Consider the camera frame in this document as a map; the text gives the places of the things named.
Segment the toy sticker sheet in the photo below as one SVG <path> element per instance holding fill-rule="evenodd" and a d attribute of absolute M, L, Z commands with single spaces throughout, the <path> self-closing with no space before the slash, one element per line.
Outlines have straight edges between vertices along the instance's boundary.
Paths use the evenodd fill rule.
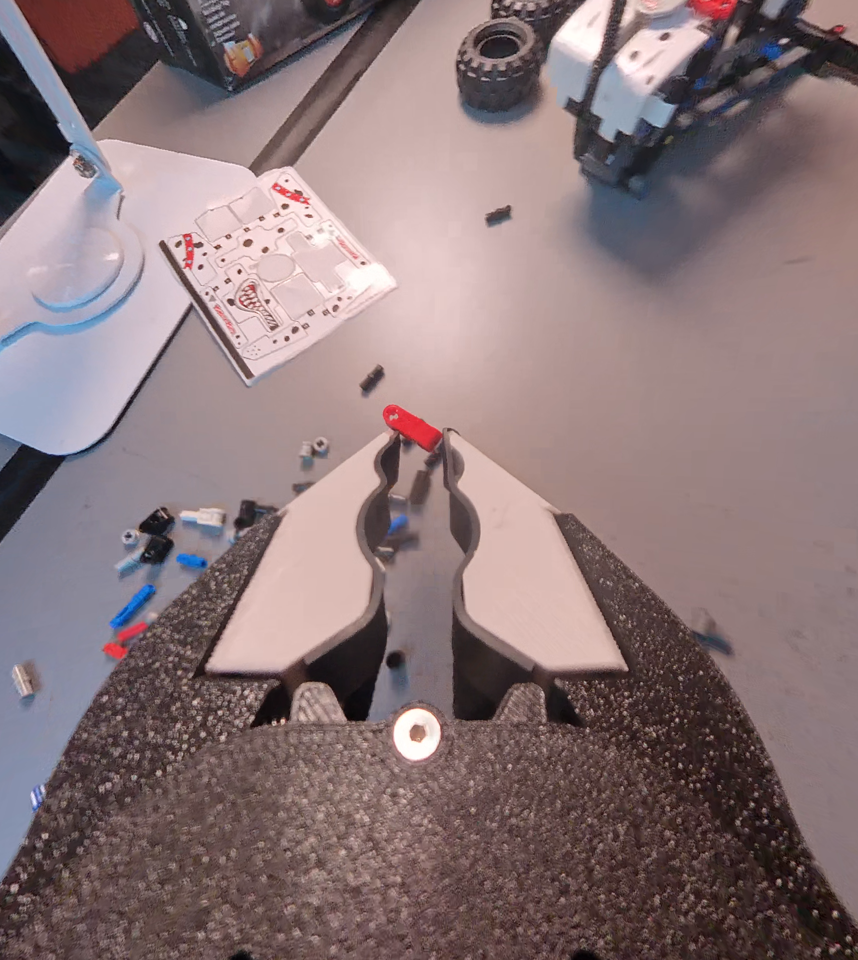
<path fill-rule="evenodd" d="M 159 246 L 246 386 L 397 287 L 292 166 L 257 176 Z"/>

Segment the partly built toy truck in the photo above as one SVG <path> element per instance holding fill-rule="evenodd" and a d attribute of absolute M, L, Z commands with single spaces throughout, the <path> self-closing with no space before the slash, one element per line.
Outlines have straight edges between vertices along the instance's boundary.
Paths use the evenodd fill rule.
<path fill-rule="evenodd" d="M 556 99 L 576 118 L 574 154 L 591 182 L 640 198 L 682 136 L 801 75 L 858 86 L 846 27 L 808 21 L 803 1 L 590 1 L 550 44 Z"/>

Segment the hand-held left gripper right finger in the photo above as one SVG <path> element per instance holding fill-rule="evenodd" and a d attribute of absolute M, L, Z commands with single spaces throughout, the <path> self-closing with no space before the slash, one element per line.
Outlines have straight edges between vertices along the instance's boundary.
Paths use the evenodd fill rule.
<path fill-rule="evenodd" d="M 569 516 L 453 429 L 443 432 L 443 467 L 462 553 L 452 599 L 455 717 L 491 719 L 521 684 L 534 684 L 558 714 L 559 681 L 627 677 L 629 660 L 563 532 Z"/>

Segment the white book stand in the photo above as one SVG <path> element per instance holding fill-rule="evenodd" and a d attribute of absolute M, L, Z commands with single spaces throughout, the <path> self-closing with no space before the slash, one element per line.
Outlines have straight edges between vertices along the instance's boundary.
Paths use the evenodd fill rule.
<path fill-rule="evenodd" d="M 69 148 L 0 234 L 0 435 L 75 454 L 111 431 L 194 307 L 165 242 L 255 175 L 98 141 L 15 2 L 0 1 L 0 32 Z"/>

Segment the black desk divider strip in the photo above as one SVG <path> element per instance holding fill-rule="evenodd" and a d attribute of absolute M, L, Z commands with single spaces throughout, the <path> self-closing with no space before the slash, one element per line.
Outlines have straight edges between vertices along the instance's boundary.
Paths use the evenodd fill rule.
<path fill-rule="evenodd" d="M 254 174 L 294 165 L 416 6 L 416 1 L 381 2 L 232 97 L 202 93 L 195 78 L 178 79 L 172 68 L 153 67 L 101 126 L 127 136 L 136 133 L 138 123 L 169 119 L 198 153 L 209 146 L 206 137 L 238 133 L 249 122 L 253 136 L 240 157 L 250 160 Z M 15 449 L 0 438 L 0 544 L 66 459 L 26 445 Z"/>

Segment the black toy tire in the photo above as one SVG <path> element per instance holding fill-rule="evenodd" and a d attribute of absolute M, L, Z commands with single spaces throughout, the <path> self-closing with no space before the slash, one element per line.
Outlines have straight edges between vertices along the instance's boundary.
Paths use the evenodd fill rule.
<path fill-rule="evenodd" d="M 539 85 L 542 43 L 528 23 L 490 19 L 462 40 L 456 57 L 461 101 L 471 109 L 501 113 L 528 101 Z"/>
<path fill-rule="evenodd" d="M 490 1 L 493 19 L 516 18 L 532 29 L 556 30 L 581 1 Z"/>

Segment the pile of small toy pieces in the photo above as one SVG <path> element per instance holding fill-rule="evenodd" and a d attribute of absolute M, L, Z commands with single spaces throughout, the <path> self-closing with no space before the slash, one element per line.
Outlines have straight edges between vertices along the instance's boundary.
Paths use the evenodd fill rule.
<path fill-rule="evenodd" d="M 426 480 L 430 471 L 435 468 L 442 456 L 441 435 L 439 443 L 430 452 L 424 461 L 424 469 L 417 474 L 416 480 L 421 482 Z M 306 442 L 302 446 L 302 452 L 308 452 L 310 455 L 325 453 L 328 449 L 327 441 L 324 437 L 317 437 L 312 442 Z M 415 441 L 411 437 L 404 437 L 401 441 L 402 449 L 412 448 Z M 301 496 L 305 491 L 315 485 L 315 481 L 299 482 L 292 485 L 292 491 Z M 392 502 L 406 504 L 415 504 L 415 486 L 412 487 L 410 496 L 403 497 L 401 494 L 390 494 L 389 500 Z M 252 499 L 243 499 L 238 510 L 238 516 L 233 521 L 232 536 L 230 543 L 235 543 L 248 529 L 252 528 L 263 517 L 274 516 L 279 510 L 270 505 L 262 505 Z M 200 507 L 197 510 L 183 510 L 179 519 L 184 524 L 194 525 L 195 528 L 205 531 L 205 536 L 216 541 L 222 537 L 226 522 L 227 512 L 217 507 Z M 395 532 L 402 529 L 404 522 L 407 522 L 405 515 L 401 518 L 393 519 L 389 523 L 388 536 L 394 536 Z M 130 573 L 140 570 L 143 566 L 153 567 L 161 565 L 171 554 L 173 540 L 171 531 L 175 524 L 175 514 L 168 507 L 159 507 L 144 519 L 138 527 L 126 529 L 122 534 L 122 543 L 126 548 L 126 556 L 116 565 L 116 570 L 120 576 L 126 576 Z M 186 570 L 206 570 L 208 561 L 206 558 L 192 553 L 177 554 L 176 562 Z M 152 600 L 157 592 L 153 582 L 141 586 L 133 597 L 126 602 L 122 611 L 110 622 L 113 631 L 113 639 L 106 643 L 102 650 L 107 657 L 112 659 L 124 659 L 127 654 L 128 645 L 134 642 L 134 639 L 145 632 L 148 627 L 158 618 L 157 613 L 148 612 L 144 614 L 142 620 L 138 619 L 140 611 Z M 37 692 L 40 684 L 38 682 L 37 672 L 33 673 L 35 667 L 29 661 L 17 664 L 13 668 L 13 682 L 20 696 L 24 699 L 31 699 Z M 46 787 L 44 784 L 34 786 L 30 792 L 30 800 L 33 813 L 42 805 L 46 796 Z"/>

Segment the toy set cardboard box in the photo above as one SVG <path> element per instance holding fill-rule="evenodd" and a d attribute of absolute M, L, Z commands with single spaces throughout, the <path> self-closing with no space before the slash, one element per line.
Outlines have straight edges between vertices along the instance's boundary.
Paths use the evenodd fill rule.
<path fill-rule="evenodd" d="M 377 1 L 132 1 L 168 65 L 235 93 Z"/>

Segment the red toy connector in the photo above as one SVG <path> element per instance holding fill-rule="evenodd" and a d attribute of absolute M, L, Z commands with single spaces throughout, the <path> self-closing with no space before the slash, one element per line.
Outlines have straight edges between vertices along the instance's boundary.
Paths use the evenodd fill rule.
<path fill-rule="evenodd" d="M 383 410 L 383 417 L 389 429 L 428 453 L 434 452 L 443 441 L 439 429 L 397 404 L 388 404 Z"/>

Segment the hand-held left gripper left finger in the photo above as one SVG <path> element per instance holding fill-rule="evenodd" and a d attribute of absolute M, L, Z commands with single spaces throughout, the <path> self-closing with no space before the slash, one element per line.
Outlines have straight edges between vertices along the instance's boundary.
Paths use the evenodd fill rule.
<path fill-rule="evenodd" d="M 387 653 L 386 570 L 401 439 L 384 432 L 291 501 L 204 662 L 215 678 L 308 681 L 367 719 Z"/>

